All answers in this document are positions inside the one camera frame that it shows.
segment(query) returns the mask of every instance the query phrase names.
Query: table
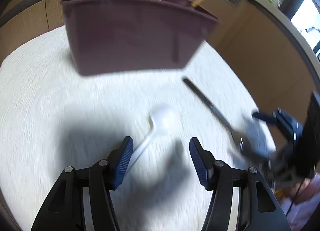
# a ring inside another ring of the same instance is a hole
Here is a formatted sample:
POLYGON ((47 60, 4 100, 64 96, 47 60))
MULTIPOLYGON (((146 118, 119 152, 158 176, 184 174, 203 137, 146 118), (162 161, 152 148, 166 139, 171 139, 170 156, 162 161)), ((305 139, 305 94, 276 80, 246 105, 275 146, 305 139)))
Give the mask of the table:
MULTIPOLYGON (((201 230, 211 192, 199 183, 190 138, 231 167, 247 165, 234 156, 231 135, 182 76, 246 132, 256 150, 275 149, 265 123, 251 118, 257 110, 252 97, 206 42, 184 69, 92 77, 77 74, 64 26, 11 53, 0 68, 0 187, 21 229, 31 229, 66 166, 90 167, 126 135, 139 144, 150 129, 148 112, 168 103, 180 113, 181 127, 155 137, 111 197, 121 230, 201 230)), ((237 216, 234 200, 230 230, 237 216)))

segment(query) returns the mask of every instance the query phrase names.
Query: white ladle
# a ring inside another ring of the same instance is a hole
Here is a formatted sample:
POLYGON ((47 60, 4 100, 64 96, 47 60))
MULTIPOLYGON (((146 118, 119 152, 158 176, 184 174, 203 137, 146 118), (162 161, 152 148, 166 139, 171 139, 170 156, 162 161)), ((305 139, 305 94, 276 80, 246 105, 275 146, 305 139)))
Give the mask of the white ladle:
POLYGON ((146 135, 142 143, 133 151, 126 173, 130 171, 137 159, 142 155, 145 149, 148 148, 153 136, 168 131, 170 128, 176 127, 179 124, 178 113, 168 104, 163 104, 154 108, 150 113, 150 118, 152 120, 151 131, 146 135))

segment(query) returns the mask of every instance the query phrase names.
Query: blue gripper pad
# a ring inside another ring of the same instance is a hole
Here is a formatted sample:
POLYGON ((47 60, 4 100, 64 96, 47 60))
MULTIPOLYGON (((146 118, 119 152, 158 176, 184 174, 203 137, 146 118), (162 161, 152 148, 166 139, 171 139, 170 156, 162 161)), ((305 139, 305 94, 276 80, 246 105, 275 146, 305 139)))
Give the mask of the blue gripper pad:
POLYGON ((127 170, 131 155, 133 153, 133 140, 130 136, 126 136, 116 151, 112 163, 113 180, 112 187, 116 189, 123 181, 125 172, 127 170))
POLYGON ((190 140, 189 151, 201 185, 204 186, 206 190, 210 190, 213 165, 198 138, 193 137, 190 140))

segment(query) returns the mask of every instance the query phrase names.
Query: purple bin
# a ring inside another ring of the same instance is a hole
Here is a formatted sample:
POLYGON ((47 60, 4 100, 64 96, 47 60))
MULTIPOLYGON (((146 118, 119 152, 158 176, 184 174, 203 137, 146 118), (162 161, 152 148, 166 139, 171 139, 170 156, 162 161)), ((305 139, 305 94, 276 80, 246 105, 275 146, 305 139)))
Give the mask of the purple bin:
POLYGON ((81 75, 183 68, 219 19, 189 0, 62 1, 81 75))

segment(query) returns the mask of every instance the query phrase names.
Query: ribbed blue pad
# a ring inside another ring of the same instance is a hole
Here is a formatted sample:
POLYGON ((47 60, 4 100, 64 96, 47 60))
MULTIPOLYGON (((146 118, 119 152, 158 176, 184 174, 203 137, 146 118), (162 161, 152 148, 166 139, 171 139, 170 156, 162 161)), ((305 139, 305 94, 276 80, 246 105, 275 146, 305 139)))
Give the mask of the ribbed blue pad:
POLYGON ((124 149, 121 159, 119 160, 119 163, 115 168, 114 178, 112 182, 112 186, 114 189, 116 189, 122 183, 125 175, 125 171, 127 170, 132 153, 133 153, 133 140, 132 138, 130 138, 129 141, 127 142, 126 148, 124 149))
POLYGON ((202 186, 205 187, 205 189, 208 189, 209 187, 209 180, 208 180, 208 169, 205 167, 198 150, 196 148, 195 143, 191 139, 189 142, 189 151, 190 155, 193 161, 193 164, 195 166, 199 181, 202 186))

